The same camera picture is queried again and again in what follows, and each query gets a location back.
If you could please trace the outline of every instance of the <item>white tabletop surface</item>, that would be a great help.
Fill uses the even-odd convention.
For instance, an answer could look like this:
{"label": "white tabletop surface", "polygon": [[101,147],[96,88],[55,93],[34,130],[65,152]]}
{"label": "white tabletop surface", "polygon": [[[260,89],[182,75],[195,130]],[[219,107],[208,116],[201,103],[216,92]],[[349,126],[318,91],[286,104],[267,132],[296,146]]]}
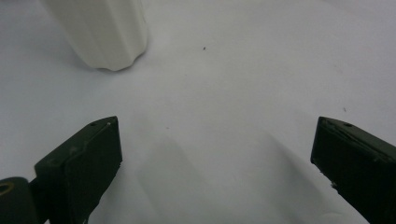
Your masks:
{"label": "white tabletop surface", "polygon": [[0,1],[0,179],[118,116],[90,223],[367,223],[309,157],[318,116],[396,145],[396,1],[142,3],[148,49],[113,73],[38,1]]}

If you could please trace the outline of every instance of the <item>white container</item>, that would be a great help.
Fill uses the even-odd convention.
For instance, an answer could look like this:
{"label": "white container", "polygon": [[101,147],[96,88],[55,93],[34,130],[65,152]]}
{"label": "white container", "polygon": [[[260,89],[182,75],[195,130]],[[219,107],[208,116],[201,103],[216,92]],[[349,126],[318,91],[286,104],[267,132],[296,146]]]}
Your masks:
{"label": "white container", "polygon": [[146,50],[148,32],[140,0],[41,0],[90,67],[117,71]]}

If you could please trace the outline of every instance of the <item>black object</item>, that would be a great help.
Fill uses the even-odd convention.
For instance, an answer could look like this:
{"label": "black object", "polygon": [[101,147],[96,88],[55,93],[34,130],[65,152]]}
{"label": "black object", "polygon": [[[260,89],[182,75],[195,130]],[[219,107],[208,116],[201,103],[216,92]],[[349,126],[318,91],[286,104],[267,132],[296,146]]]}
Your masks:
{"label": "black object", "polygon": [[0,181],[0,223],[87,223],[121,161],[117,117],[85,126],[35,165],[31,183]]}
{"label": "black object", "polygon": [[396,223],[396,147],[349,123],[319,118],[311,162],[370,223]]}

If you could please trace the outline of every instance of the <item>table surface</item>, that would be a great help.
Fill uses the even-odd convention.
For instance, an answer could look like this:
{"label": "table surface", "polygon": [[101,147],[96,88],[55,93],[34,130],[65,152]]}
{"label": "table surface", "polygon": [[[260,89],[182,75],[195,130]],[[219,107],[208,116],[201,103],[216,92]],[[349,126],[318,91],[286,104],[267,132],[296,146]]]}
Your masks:
{"label": "table surface", "polygon": [[394,0],[142,3],[147,51],[113,73],[38,1],[0,2],[0,179],[118,116],[90,223],[367,223],[309,157],[318,116],[396,145]]}

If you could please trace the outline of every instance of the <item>white plastic object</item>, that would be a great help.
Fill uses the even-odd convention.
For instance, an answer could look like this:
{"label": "white plastic object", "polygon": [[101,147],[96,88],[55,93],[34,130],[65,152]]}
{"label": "white plastic object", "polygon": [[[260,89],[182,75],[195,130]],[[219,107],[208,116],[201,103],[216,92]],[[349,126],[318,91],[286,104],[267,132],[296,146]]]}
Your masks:
{"label": "white plastic object", "polygon": [[117,71],[146,50],[140,0],[41,0],[78,56],[90,67]]}

